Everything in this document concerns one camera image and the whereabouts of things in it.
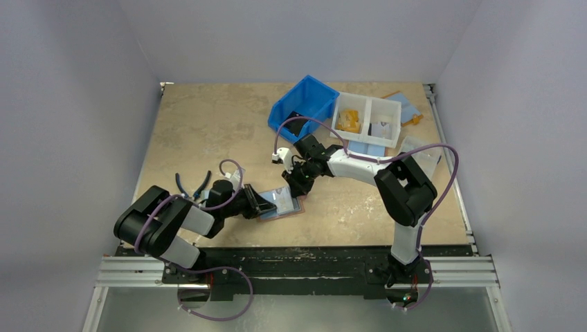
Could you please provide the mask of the white VIP card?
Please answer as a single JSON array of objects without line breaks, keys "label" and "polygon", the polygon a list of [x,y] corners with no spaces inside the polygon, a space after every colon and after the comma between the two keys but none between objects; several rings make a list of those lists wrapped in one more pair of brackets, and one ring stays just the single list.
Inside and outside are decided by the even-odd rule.
[{"label": "white VIP card", "polygon": [[276,188],[272,191],[274,204],[278,213],[286,213],[294,209],[294,203],[289,186]]}]

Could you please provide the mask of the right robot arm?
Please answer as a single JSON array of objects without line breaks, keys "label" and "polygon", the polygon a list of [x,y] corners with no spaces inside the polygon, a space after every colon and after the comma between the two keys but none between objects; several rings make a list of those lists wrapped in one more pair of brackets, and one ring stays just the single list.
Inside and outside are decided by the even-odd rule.
[{"label": "right robot arm", "polygon": [[341,145],[325,147],[311,134],[299,139],[294,149],[277,148],[272,163],[282,164],[293,197],[310,193],[318,177],[350,178],[377,188],[383,205],[395,222],[388,256],[390,276],[404,282],[419,264],[417,227],[432,210],[437,190],[412,156],[401,154],[387,161],[351,154]]}]

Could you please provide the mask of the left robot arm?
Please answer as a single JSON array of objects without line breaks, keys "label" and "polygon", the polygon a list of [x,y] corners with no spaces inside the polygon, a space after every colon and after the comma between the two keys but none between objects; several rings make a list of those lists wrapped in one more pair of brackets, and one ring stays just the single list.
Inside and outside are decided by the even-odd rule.
[{"label": "left robot arm", "polygon": [[181,228],[212,239],[227,218],[255,219],[277,206],[264,199],[251,185],[235,191],[232,182],[213,183],[203,207],[153,185],[140,196],[114,225],[114,236],[132,244],[140,254],[179,266],[179,273],[190,283],[206,276],[206,253],[178,235]]}]

